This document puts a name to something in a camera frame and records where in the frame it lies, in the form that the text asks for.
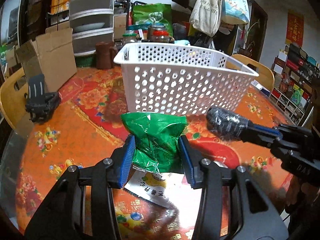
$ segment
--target brown ceramic pitcher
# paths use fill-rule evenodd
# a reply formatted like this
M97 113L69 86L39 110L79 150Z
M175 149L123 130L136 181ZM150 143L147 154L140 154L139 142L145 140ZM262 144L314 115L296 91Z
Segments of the brown ceramic pitcher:
M113 41L101 41L96 44L96 68L110 69L113 68L113 60L118 53Z

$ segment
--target hanging bag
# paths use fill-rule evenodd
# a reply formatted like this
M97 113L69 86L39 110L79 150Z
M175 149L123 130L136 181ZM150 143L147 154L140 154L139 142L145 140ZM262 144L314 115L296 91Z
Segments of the hanging bag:
M222 0L221 19L229 24L247 24L250 22L247 0Z
M221 22L222 0L197 0L190 16L190 24L198 31L213 37Z

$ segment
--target white plate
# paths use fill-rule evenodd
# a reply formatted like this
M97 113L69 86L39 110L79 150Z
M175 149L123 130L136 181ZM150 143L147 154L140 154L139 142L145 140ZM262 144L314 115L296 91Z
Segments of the white plate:
M84 24L78 27L74 27L73 31L74 33L81 33L85 31L91 31L91 30L97 30L101 29L104 26L105 23L90 23L90 24Z

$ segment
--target green bag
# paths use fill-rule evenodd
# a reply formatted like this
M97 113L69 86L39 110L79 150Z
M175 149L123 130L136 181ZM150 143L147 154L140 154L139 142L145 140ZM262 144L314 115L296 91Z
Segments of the green bag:
M162 23L166 26L169 35L173 36L172 15L170 4L146 4L132 7L132 24Z
M137 112L122 114L121 119L135 136L135 165L155 173L183 173L178 138L187 125L185 116Z

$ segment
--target table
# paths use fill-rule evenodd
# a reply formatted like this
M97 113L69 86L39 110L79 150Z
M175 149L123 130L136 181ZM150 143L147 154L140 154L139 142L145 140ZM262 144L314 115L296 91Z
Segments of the table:
M95 165L122 146L128 132L120 120L127 112L121 68L78 69L60 90L62 102L47 123L30 124L15 131L8 141L1 171L15 182L15 210L23 233L32 215L57 179L70 165L79 168ZM259 90L249 86L237 113L255 123L272 127L292 124ZM243 142L222 141L206 128L205 116L188 116L184 133L190 144L204 156L229 168L246 165L274 204L281 209L291 175L280 168L281 161L266 148ZM20 140L18 149L12 143ZM9 163L8 156L15 156ZM119 219L123 238L191 239L199 208L199 191L193 191L185 179L181 196L170 208L137 198L125 190L114 190L116 214L128 217L132 212L141 219L132 225ZM224 200L221 234L228 225L228 201ZM91 233L90 191L86 195L85 232Z

